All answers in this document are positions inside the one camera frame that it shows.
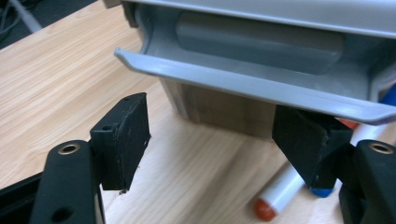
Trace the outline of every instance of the gray plastic housing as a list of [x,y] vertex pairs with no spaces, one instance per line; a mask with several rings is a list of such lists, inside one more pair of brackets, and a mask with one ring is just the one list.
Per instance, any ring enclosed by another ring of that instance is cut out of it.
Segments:
[[[396,3],[312,1],[314,10],[302,2],[221,2],[125,1],[144,44],[140,53],[116,49],[116,56],[168,81],[364,123],[396,120],[395,106],[378,103],[396,82],[396,28],[389,23]],[[351,15],[340,14],[340,4]],[[338,11],[306,19],[326,8]],[[362,18],[369,9],[372,17]]]

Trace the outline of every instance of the red object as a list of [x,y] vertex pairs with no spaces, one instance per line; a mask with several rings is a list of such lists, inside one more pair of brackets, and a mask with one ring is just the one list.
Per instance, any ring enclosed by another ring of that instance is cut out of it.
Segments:
[[340,119],[340,121],[345,124],[348,128],[354,130],[359,123],[352,121],[352,120],[348,120],[348,119]]
[[269,205],[263,199],[259,199],[254,205],[254,211],[261,220],[269,222],[274,217],[276,217],[277,213],[271,205]]

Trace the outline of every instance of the gray plastic ledge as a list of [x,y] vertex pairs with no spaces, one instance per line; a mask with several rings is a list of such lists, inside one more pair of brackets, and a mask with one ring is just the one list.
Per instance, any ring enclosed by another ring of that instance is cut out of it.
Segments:
[[373,125],[396,120],[396,107],[296,87],[204,66],[180,63],[116,49],[114,54],[130,69],[156,77],[243,95],[279,105],[317,111],[337,118]]

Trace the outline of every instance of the marker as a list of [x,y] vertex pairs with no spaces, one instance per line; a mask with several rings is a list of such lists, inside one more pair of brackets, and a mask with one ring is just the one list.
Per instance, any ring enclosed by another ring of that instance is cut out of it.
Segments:
[[291,163],[287,162],[285,170],[256,202],[254,207],[257,217],[266,222],[271,221],[282,212],[303,185],[303,179]]

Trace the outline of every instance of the wooden table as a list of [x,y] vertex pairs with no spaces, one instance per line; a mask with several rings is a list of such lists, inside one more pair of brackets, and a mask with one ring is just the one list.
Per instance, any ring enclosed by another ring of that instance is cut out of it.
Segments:
[[[156,77],[113,56],[140,46],[121,7],[96,2],[0,51],[0,188],[41,172],[50,149],[88,140],[119,99],[145,91],[153,137],[131,190],[103,193],[107,223],[261,223],[252,206],[286,161],[281,151],[182,119]],[[306,189],[273,221],[340,222],[336,194],[318,199]]]

